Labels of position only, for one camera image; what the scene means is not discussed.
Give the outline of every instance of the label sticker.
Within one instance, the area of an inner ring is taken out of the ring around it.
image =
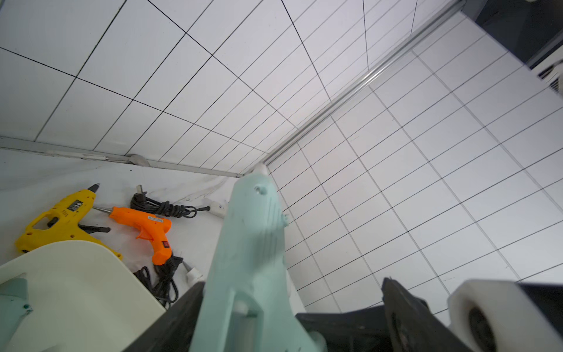
[[[158,221],[158,222],[164,222],[164,220],[162,220],[162,219],[160,219],[160,218],[158,218],[158,217],[152,217],[152,216],[149,216],[149,220]]]
[[[80,208],[82,206],[83,202],[81,202],[80,200],[75,200],[71,205],[69,205],[69,207],[67,208],[70,211],[76,211],[78,210],[78,208]]]

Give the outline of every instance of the black power cord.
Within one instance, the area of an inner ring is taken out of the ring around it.
[[[198,211],[208,211],[211,209],[209,207],[174,206],[169,201],[158,202],[148,198],[146,192],[143,192],[141,185],[137,186],[137,193],[131,198],[130,208],[166,217],[187,217],[189,219],[196,216]]]
[[[157,273],[158,281],[153,286],[150,280],[149,268],[143,266],[141,270],[133,273],[139,281],[149,290],[150,293],[168,309],[170,305],[178,300],[178,288],[174,283],[174,273],[178,266],[184,261],[183,258],[171,256],[163,265],[154,265],[154,271]],[[174,299],[170,298],[170,286],[174,290]]]

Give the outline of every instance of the light blue plastic part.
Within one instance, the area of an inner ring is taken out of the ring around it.
[[[289,306],[285,278],[288,225],[276,187],[251,173],[233,188],[190,352],[326,350]]]
[[[25,278],[17,277],[0,284],[0,351],[4,351],[21,321],[32,311]]]

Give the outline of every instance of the cream plastic stand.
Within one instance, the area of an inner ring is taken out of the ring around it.
[[[33,312],[6,352],[121,351],[164,308],[99,244],[48,244],[0,266],[0,282],[22,273]]]

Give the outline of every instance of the white roller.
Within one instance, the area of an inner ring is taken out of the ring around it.
[[[533,301],[509,281],[468,280],[448,298],[450,329],[474,351],[482,351],[469,325],[477,307],[493,331],[497,352],[563,351],[563,340]]]

